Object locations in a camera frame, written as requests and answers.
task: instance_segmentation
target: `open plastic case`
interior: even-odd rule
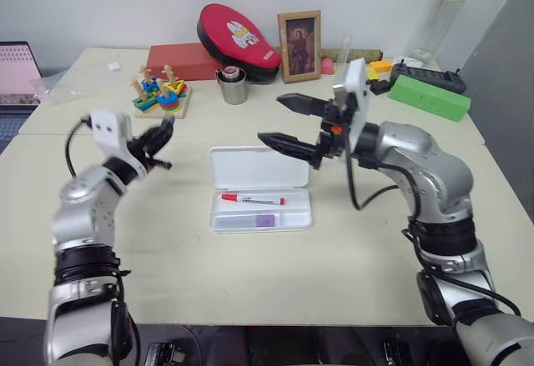
[[[216,233],[306,230],[311,226],[307,162],[267,147],[214,147],[209,150],[214,193],[209,226]],[[242,203],[221,198],[240,193],[261,200],[283,198],[284,205]]]

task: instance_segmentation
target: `metal cup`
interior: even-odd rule
[[[246,77],[244,70],[236,66],[228,66],[215,72],[215,78],[226,103],[239,105],[247,100]]]

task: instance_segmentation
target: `framed picture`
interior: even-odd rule
[[[278,15],[285,83],[320,77],[320,11]]]

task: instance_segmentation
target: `white table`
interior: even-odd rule
[[[0,316],[46,318],[53,283],[51,220],[58,192],[69,180],[63,160],[64,134],[92,108],[133,114],[133,73],[146,51],[90,49],[65,78],[90,75],[114,55],[124,81],[115,87],[58,105],[44,104],[0,156]],[[362,213],[350,205],[345,168],[326,159],[312,172],[309,190],[314,227],[293,233],[217,235],[208,227],[214,193],[207,152],[216,145],[256,145],[259,131],[281,131],[314,142],[318,118],[307,118],[275,102],[281,93],[331,96],[331,78],[294,85],[277,81],[251,86],[239,106],[223,102],[216,83],[192,82],[184,120],[160,157],[173,162],[133,183],[116,214],[116,245],[124,268],[128,305],[140,323],[250,324],[430,324],[416,287],[417,264],[400,230],[408,209],[398,192],[386,193]],[[459,123],[391,101],[371,100],[370,121],[413,123],[431,132],[442,148],[475,176],[472,193],[477,236],[498,291],[534,319],[531,248],[534,228],[483,145],[472,121]],[[154,120],[133,118],[141,133]],[[89,132],[73,140],[77,170],[99,163],[102,154]],[[358,169],[359,197],[390,181]]]
[[[113,50],[102,48],[87,49],[81,58],[59,82],[57,90],[66,93],[77,86],[94,85],[92,80],[102,81],[102,89],[90,94],[80,95],[70,101],[43,103],[21,128],[21,134],[66,134],[79,120],[80,116],[95,108],[106,108],[117,112],[126,112],[132,117],[133,133],[141,133],[154,124],[153,119],[136,118],[132,99],[135,91],[129,86],[129,80],[146,62],[148,51]],[[108,71],[109,59],[117,58],[122,68],[117,72]],[[191,103],[185,119],[175,124],[175,134],[189,139],[211,139],[227,137],[228,143],[244,135],[255,136],[257,132],[280,131],[298,136],[300,139],[315,142],[320,120],[292,113],[275,101],[284,93],[299,92],[316,98],[333,97],[333,76],[306,83],[284,84],[278,76],[268,85],[249,85],[247,102],[232,106],[222,99],[219,86],[215,81],[188,82],[193,87]],[[84,92],[83,87],[74,89]],[[369,120],[381,123],[390,120],[398,123],[415,124],[432,133],[438,143],[484,143],[469,116],[459,123],[438,118],[422,110],[406,106],[387,97],[387,94],[375,96],[369,92]],[[90,130],[81,130],[82,134],[91,134]]]

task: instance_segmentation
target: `purple eraser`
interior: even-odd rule
[[[274,227],[275,216],[273,214],[260,214],[256,216],[255,227]]]

